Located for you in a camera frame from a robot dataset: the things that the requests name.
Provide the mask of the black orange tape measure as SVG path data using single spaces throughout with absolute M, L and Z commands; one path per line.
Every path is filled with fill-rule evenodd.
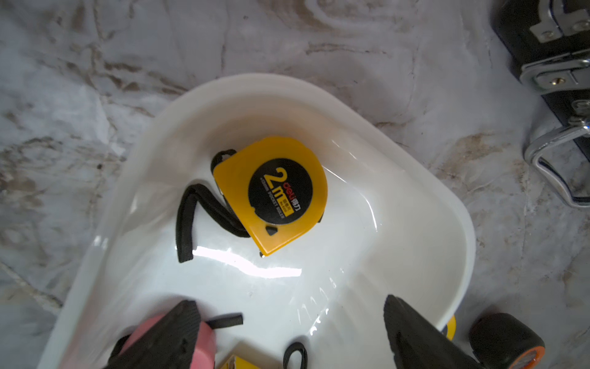
M 485 368 L 530 369 L 545 355 L 545 342 L 531 328 L 507 313 L 480 318 L 471 327 L 469 342 Z

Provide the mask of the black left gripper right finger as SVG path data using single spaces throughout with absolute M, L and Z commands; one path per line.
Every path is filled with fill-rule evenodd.
M 398 368 L 481 368 L 403 299 L 388 295 L 383 319 Z

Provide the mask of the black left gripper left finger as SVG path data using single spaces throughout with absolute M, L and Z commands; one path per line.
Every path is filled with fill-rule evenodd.
M 195 301 L 180 301 L 167 314 L 147 321 L 115 346 L 107 368 L 189 368 L 201 326 Z

